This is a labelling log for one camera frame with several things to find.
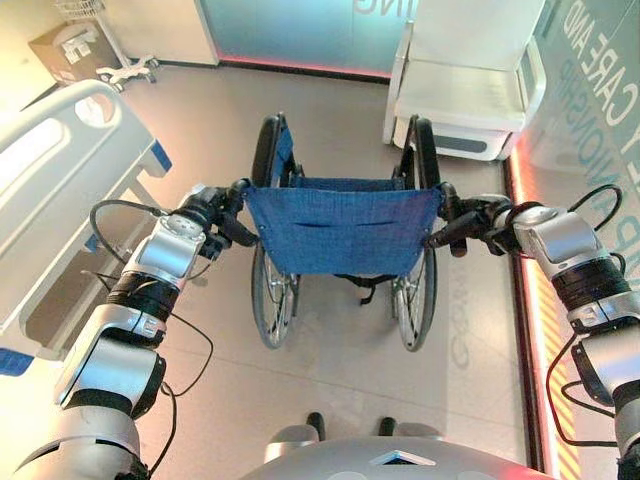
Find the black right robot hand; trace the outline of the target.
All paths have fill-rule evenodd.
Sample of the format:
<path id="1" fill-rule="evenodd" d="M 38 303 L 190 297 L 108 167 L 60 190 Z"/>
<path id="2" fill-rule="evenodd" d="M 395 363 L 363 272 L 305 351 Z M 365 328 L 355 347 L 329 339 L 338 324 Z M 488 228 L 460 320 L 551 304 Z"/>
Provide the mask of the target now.
<path id="1" fill-rule="evenodd" d="M 438 186 L 443 194 L 443 203 L 437 216 L 445 221 L 445 226 L 432 233 L 425 241 L 425 246 L 436 249 L 444 246 L 450 253 L 461 258 L 467 253 L 467 239 L 482 241 L 489 252 L 502 256 L 514 245 L 512 233 L 506 233 L 506 227 L 499 222 L 505 219 L 513 208 L 512 201 L 498 194 L 484 194 L 462 199 L 449 182 Z"/>

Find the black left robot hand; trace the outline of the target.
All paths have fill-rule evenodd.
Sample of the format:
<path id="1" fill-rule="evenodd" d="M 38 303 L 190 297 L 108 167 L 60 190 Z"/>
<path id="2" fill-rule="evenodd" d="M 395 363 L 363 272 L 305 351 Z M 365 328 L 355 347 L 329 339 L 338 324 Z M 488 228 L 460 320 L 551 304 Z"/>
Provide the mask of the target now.
<path id="1" fill-rule="evenodd" d="M 244 207 L 245 190 L 250 186 L 250 180 L 242 178 L 229 187 L 202 187 L 174 211 L 202 228 L 205 241 L 199 256 L 215 261 L 233 243 L 252 247 L 258 242 L 259 237 L 237 218 Z"/>

